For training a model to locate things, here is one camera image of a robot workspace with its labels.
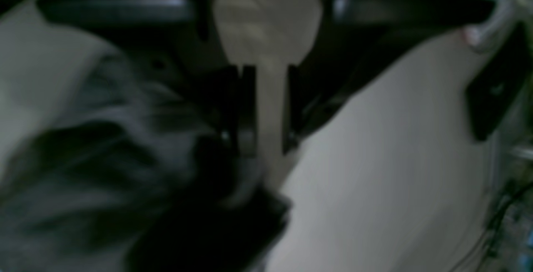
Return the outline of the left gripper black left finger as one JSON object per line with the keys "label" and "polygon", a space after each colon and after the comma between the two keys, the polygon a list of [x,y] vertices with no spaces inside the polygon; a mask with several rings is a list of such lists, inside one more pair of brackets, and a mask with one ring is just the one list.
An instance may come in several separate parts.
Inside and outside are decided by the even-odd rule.
{"label": "left gripper black left finger", "polygon": [[257,156],[257,73],[230,62],[215,0],[38,0],[44,17],[125,52],[141,71],[167,73],[240,157]]}

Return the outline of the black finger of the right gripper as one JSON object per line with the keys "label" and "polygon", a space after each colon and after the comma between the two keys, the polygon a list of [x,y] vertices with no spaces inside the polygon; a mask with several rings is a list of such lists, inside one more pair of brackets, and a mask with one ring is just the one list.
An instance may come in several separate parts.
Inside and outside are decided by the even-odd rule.
{"label": "black finger of the right gripper", "polygon": [[139,238],[128,272],[264,272],[289,225],[291,204],[268,188],[256,160],[201,137],[194,183]]}

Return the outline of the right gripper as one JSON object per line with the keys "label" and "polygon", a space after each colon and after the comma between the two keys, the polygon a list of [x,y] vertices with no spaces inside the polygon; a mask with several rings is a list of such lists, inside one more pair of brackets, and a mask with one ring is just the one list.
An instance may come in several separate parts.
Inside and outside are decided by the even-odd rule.
{"label": "right gripper", "polygon": [[518,23],[504,44],[465,90],[474,140],[484,142],[498,128],[532,72],[528,28]]}

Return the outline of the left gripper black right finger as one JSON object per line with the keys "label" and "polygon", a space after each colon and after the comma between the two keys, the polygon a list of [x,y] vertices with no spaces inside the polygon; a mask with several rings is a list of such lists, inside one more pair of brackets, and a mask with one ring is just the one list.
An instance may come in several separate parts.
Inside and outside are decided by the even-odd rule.
{"label": "left gripper black right finger", "polygon": [[289,65],[282,128],[287,154],[420,43],[484,22],[496,0],[321,0],[311,49]]}

